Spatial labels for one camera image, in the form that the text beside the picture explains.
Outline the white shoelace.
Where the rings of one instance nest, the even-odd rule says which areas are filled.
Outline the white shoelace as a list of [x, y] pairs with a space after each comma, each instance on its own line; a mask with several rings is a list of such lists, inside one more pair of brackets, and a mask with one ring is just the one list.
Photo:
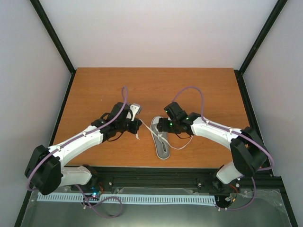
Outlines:
[[150, 132], [151, 132], [151, 134], [152, 134], [153, 136], [155, 136], [159, 141], [166, 143], [166, 144], [167, 144], [169, 147], [171, 147], [172, 149], [175, 149], [175, 150], [184, 149], [184, 148], [185, 148], [188, 144], [190, 144], [190, 142], [192, 141], [193, 136], [190, 137], [190, 140], [189, 140], [184, 146], [182, 146], [182, 147], [180, 147], [180, 148], [176, 148], [176, 147], [172, 146], [172, 145], [168, 142], [168, 140], [165, 139], [162, 135], [160, 135], [159, 133], [156, 134], [156, 133], [152, 130], [152, 127], [151, 127], [151, 126], [149, 127], [147, 124], [145, 124], [144, 121], [143, 121], [142, 119], [139, 119], [139, 120], [140, 120], [141, 123], [142, 123]]

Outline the grey canvas sneaker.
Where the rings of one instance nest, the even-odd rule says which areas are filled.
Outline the grey canvas sneaker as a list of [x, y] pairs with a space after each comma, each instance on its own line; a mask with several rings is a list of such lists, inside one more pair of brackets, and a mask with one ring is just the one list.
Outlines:
[[157, 125], [161, 116], [155, 116], [151, 121], [151, 135], [155, 144], [156, 154], [159, 159], [165, 160], [170, 157], [170, 146], [167, 144], [167, 132], [159, 132]]

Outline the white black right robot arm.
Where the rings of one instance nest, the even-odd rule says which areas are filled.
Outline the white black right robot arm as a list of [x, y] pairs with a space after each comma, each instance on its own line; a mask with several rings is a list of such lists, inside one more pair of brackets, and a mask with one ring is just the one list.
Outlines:
[[217, 124], [199, 113], [187, 114], [177, 102], [164, 108], [167, 117], [155, 117], [151, 123], [154, 137], [166, 146], [167, 134], [186, 133], [190, 137], [199, 136], [226, 147], [232, 161], [220, 167], [212, 177], [212, 185], [217, 191], [233, 180], [243, 176], [252, 177], [269, 158], [269, 153], [259, 135], [251, 127], [241, 130]]

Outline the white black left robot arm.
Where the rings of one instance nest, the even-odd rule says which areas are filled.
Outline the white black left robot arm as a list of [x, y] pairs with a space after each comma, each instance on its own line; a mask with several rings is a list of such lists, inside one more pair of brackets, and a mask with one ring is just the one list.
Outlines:
[[98, 174], [89, 165], [67, 167], [76, 156], [105, 141], [117, 140], [117, 133], [129, 132], [136, 135], [141, 121], [136, 116], [141, 111], [138, 104], [118, 102], [109, 113], [103, 114], [85, 130], [56, 145], [39, 145], [32, 153], [25, 170], [28, 183], [34, 191], [49, 195], [57, 188], [83, 185], [86, 190], [98, 188]]

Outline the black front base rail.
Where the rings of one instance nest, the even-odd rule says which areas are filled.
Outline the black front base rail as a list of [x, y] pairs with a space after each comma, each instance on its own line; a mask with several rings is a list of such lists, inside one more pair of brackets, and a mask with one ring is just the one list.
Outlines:
[[113, 192], [124, 187], [143, 188], [184, 188], [210, 195], [223, 195], [251, 189], [252, 180], [244, 177], [223, 184], [216, 180], [215, 169], [182, 169], [182, 168], [130, 168], [130, 167], [92, 167], [86, 166], [92, 174], [87, 183], [72, 180], [64, 183], [66, 176], [58, 168], [54, 170], [40, 167], [30, 181], [30, 186], [37, 188], [42, 194], [54, 192], [59, 185], [70, 186], [74, 191], [80, 185], [84, 192]]

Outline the grey metal base plate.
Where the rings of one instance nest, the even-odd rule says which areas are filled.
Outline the grey metal base plate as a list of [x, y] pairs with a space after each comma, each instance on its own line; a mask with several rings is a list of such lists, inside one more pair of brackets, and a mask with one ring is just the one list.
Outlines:
[[[80, 193], [68, 187], [56, 192]], [[118, 194], [206, 195], [183, 188], [124, 187], [99, 201], [37, 201], [30, 196], [21, 227], [290, 227], [278, 189], [243, 188], [234, 203], [206, 205], [123, 204]]]

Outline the black left table side rail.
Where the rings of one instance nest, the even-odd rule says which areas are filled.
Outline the black left table side rail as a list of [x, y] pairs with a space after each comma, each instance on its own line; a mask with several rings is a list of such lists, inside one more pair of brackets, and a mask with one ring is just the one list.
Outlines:
[[[69, 96], [69, 92], [70, 92], [70, 89], [71, 89], [71, 86], [72, 86], [72, 83], [73, 83], [76, 72], [77, 72], [77, 70], [74, 70], [74, 72], [71, 73], [71, 78], [69, 80], [69, 83], [68, 83], [68, 86], [67, 86], [64, 98], [63, 98], [63, 102], [62, 102], [62, 105], [61, 105], [61, 108], [60, 108], [60, 111], [59, 111], [59, 114], [58, 114], [58, 117], [57, 117], [57, 120], [56, 120], [56, 123], [55, 123], [55, 127], [54, 127], [54, 130], [53, 130], [49, 145], [53, 145], [53, 142], [54, 142], [55, 136], [57, 134], [57, 130], [58, 130], [61, 118], [62, 118], [62, 114], [63, 114], [64, 108], [65, 108], [65, 105], [66, 105], [66, 102], [67, 102], [67, 99], [68, 99], [68, 96]], [[20, 211], [19, 211], [19, 214], [18, 214], [18, 217], [16, 219], [14, 227], [20, 227], [21, 226], [22, 221], [24, 219], [24, 215], [25, 215], [27, 206], [28, 206], [28, 203], [30, 201], [30, 196], [31, 196], [31, 192], [27, 191], [26, 195], [24, 197], [24, 200], [22, 202], [22, 206], [20, 208]]]

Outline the black table side rail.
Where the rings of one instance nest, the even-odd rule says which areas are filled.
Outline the black table side rail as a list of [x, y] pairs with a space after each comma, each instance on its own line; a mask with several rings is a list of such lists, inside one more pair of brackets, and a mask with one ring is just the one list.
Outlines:
[[[53, 145], [53, 142], [54, 142], [55, 136], [57, 134], [57, 130], [58, 130], [61, 118], [62, 118], [62, 114], [63, 114], [64, 108], [65, 108], [65, 105], [66, 105], [66, 102], [67, 102], [67, 99], [68, 99], [68, 96], [69, 96], [69, 92], [70, 92], [70, 89], [71, 89], [71, 86], [72, 86], [72, 83], [73, 83], [76, 72], [77, 72], [77, 70], [74, 70], [74, 72], [71, 73], [71, 78], [69, 80], [69, 83], [68, 83], [68, 86], [67, 86], [64, 98], [63, 98], [63, 102], [62, 102], [62, 105], [61, 105], [61, 108], [60, 108], [60, 111], [59, 111], [59, 114], [58, 114], [58, 117], [57, 117], [57, 120], [56, 120], [56, 123], [55, 123], [55, 127], [54, 127], [54, 130], [53, 130], [49, 145]], [[31, 192], [27, 191], [26, 195], [24, 197], [24, 200], [22, 202], [22, 206], [20, 208], [20, 211], [19, 211], [19, 214], [18, 214], [18, 217], [16, 219], [14, 227], [20, 227], [21, 226], [22, 221], [24, 219], [24, 215], [25, 215], [27, 206], [28, 206], [28, 203], [30, 201], [30, 196], [31, 196]]]
[[[234, 70], [235, 77], [238, 83], [238, 87], [240, 90], [240, 94], [243, 100], [244, 108], [247, 114], [247, 118], [249, 121], [250, 126], [252, 126], [253, 129], [257, 131], [257, 134], [261, 137], [261, 133], [258, 127], [258, 123], [252, 108], [252, 104], [247, 92], [247, 88], [243, 79], [243, 75], [240, 71]], [[282, 181], [281, 177], [277, 177], [273, 175], [273, 171], [265, 171], [263, 173], [256, 174], [254, 176], [257, 190], [261, 189], [278, 189], [281, 194], [281, 199], [282, 199], [282, 207], [286, 209], [287, 217], [290, 221], [290, 226], [291, 227], [297, 227], [297, 221], [294, 216], [293, 209], [291, 207], [288, 195], [286, 193], [286, 189], [284, 187], [284, 183]]]

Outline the black right table side rail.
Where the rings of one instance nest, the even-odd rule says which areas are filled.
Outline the black right table side rail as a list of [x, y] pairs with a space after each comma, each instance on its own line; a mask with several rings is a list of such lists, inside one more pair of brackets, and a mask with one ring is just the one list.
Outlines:
[[[243, 79], [243, 75], [240, 71], [234, 70], [235, 77], [238, 83], [238, 87], [240, 90], [240, 94], [243, 100], [244, 108], [247, 114], [247, 118], [249, 121], [250, 126], [252, 126], [253, 129], [257, 131], [257, 134], [261, 137], [261, 133], [258, 127], [258, 123], [252, 108], [252, 104], [247, 92], [247, 88]], [[284, 183], [282, 181], [281, 177], [277, 177], [273, 175], [273, 171], [265, 171], [263, 173], [256, 174], [254, 176], [257, 190], [261, 189], [278, 189], [281, 194], [281, 199], [282, 199], [282, 207], [286, 209], [287, 217], [290, 221], [290, 226], [291, 227], [297, 227], [297, 221], [294, 216], [293, 209], [291, 207], [288, 195], [286, 193], [286, 189], [284, 187]]]

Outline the black aluminium frame post left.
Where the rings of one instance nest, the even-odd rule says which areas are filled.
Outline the black aluminium frame post left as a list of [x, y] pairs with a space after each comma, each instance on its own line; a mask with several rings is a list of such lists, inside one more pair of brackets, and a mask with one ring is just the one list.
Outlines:
[[61, 56], [66, 68], [69, 73], [73, 76], [76, 72], [59, 36], [57, 35], [47, 13], [45, 12], [41, 2], [39, 0], [30, 0], [31, 5], [33, 6], [35, 12], [37, 13], [40, 21], [45, 27], [49, 37], [51, 38], [53, 44], [55, 45], [59, 55]]

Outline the black aluminium frame post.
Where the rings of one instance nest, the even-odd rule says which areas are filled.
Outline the black aluminium frame post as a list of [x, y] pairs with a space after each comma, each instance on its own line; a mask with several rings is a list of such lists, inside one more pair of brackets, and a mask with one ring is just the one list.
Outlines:
[[51, 38], [53, 44], [55, 45], [59, 55], [61, 56], [66, 68], [69, 73], [73, 76], [76, 72], [59, 36], [57, 35], [47, 13], [45, 12], [41, 2], [39, 0], [30, 0], [31, 5], [33, 6], [35, 12], [37, 13], [40, 21], [45, 27], [49, 37]]
[[255, 57], [258, 49], [262, 45], [263, 41], [265, 40], [266, 36], [268, 35], [270, 29], [274, 25], [275, 21], [279, 17], [280, 13], [282, 12], [284, 6], [288, 0], [278, 0], [274, 5], [273, 9], [271, 10], [268, 18], [266, 19], [261, 31], [259, 32], [256, 40], [254, 41], [251, 49], [249, 50], [246, 58], [244, 59], [239, 72], [241, 75], [245, 73], [247, 68], [249, 67], [250, 63], [252, 62], [253, 58]]

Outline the black aluminium frame post right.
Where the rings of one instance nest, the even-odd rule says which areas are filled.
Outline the black aluminium frame post right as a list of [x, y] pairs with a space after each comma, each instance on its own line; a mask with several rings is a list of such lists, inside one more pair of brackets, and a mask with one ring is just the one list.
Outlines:
[[279, 17], [280, 13], [282, 12], [284, 6], [288, 0], [278, 0], [274, 5], [273, 9], [271, 10], [268, 18], [266, 19], [261, 31], [259, 32], [256, 40], [254, 41], [251, 49], [249, 50], [246, 58], [244, 59], [239, 72], [241, 75], [245, 73], [247, 68], [249, 67], [250, 63], [252, 62], [253, 58], [255, 57], [258, 49], [262, 45], [263, 41], [265, 40], [266, 36], [268, 35], [270, 29], [274, 25], [275, 21]]

